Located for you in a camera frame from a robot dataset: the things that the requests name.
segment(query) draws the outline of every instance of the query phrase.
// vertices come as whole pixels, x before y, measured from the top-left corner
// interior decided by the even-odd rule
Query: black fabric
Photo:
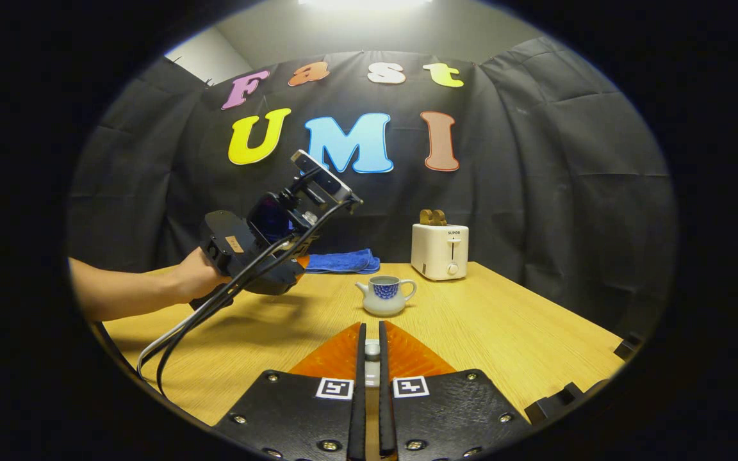
[[[287,85],[293,71],[314,61],[326,61],[330,75]],[[406,82],[369,81],[367,67],[378,61],[401,64]],[[437,85],[422,69],[434,62],[459,69],[454,78],[463,87]],[[116,270],[177,263],[197,246],[205,213],[243,216],[263,192],[287,185],[297,172],[289,155],[309,147],[308,120],[333,117],[349,133],[362,114],[387,113],[387,155],[395,168],[336,172],[365,204],[354,216],[333,216],[313,253],[371,248],[381,262],[406,263],[419,210],[439,208],[450,223],[469,226],[469,260],[619,336],[653,324],[675,256],[670,179],[633,105],[576,53],[539,38],[481,65],[360,52],[266,69],[270,76],[247,101],[225,111],[231,81],[205,88],[165,61],[140,79],[156,86],[131,85],[79,167],[71,253]],[[173,90],[142,99],[158,87]],[[292,113],[275,151],[258,163],[231,163],[232,124],[261,117],[249,139],[258,146],[264,116],[277,108]],[[454,117],[455,172],[425,167],[422,111]],[[136,137],[124,140],[116,128]]]

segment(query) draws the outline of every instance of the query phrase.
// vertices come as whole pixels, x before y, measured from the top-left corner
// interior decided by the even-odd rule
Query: white toaster
[[[412,225],[412,266],[431,280],[466,276],[469,228],[465,225]]]

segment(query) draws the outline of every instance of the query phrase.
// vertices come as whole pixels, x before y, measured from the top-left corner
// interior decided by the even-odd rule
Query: screw
[[[243,415],[241,415],[241,414],[234,414],[234,412],[231,412],[229,414],[229,419],[233,420],[235,423],[238,423],[238,424],[246,424],[247,423],[247,418],[246,417],[243,417]]]
[[[339,441],[320,441],[318,448],[324,451],[338,451],[340,449]]]
[[[425,441],[408,441],[406,443],[406,449],[416,451],[425,448]]]
[[[275,456],[276,458],[283,458],[284,457],[284,455],[282,455],[281,452],[279,452],[278,450],[272,449],[272,448],[265,448],[265,449],[263,449],[261,451],[263,451],[267,455]]]
[[[483,451],[479,446],[472,448],[468,450],[466,453],[463,453],[463,458],[468,458],[469,456],[476,455],[477,453],[480,453]]]

